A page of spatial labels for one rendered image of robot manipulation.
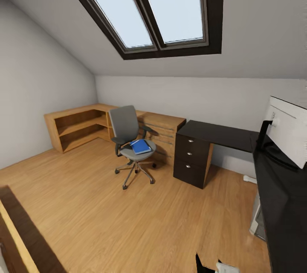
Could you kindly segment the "monitor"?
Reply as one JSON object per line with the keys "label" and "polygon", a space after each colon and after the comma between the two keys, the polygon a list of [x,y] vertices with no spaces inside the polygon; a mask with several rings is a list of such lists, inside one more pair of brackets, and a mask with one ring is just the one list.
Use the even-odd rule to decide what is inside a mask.
{"label": "monitor", "polygon": [[[262,149],[266,134],[272,139],[272,142],[265,143]],[[298,170],[298,167],[278,159],[265,149],[268,144],[276,144],[301,169],[306,169],[307,108],[269,96],[256,143],[257,151],[265,151],[278,162]]]}

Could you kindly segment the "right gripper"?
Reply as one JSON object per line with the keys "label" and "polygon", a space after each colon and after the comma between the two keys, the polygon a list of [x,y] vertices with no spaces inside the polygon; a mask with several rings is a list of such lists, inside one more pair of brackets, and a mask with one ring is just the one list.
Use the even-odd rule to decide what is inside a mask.
{"label": "right gripper", "polygon": [[215,270],[203,267],[198,254],[196,254],[197,273],[215,273]]}

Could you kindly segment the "folder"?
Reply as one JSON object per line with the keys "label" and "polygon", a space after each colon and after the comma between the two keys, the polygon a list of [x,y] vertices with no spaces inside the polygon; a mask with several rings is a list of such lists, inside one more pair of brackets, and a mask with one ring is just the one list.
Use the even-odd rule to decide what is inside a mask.
{"label": "folder", "polygon": [[151,148],[144,139],[132,141],[130,142],[130,146],[132,146],[135,155],[151,151]]}

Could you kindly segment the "swivel chair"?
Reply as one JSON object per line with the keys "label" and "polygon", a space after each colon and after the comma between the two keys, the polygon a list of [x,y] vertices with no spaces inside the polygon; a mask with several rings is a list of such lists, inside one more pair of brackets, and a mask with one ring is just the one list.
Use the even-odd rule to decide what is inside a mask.
{"label": "swivel chair", "polygon": [[116,143],[116,155],[117,157],[125,156],[130,162],[126,165],[116,167],[115,173],[119,173],[118,168],[124,168],[133,166],[128,175],[123,189],[126,189],[126,182],[128,181],[131,173],[135,169],[135,173],[138,173],[138,167],[150,178],[150,184],[154,183],[153,179],[141,168],[142,164],[153,163],[153,167],[156,167],[154,162],[142,162],[142,160],[149,158],[156,151],[156,144],[148,139],[145,139],[147,131],[153,131],[152,128],[147,126],[141,126],[144,129],[142,139],[145,139],[146,143],[151,148],[151,151],[135,155],[130,142],[135,141],[139,134],[139,123],[136,111],[133,105],[121,106],[118,108],[109,110],[110,120],[115,137],[112,138],[112,142]]}

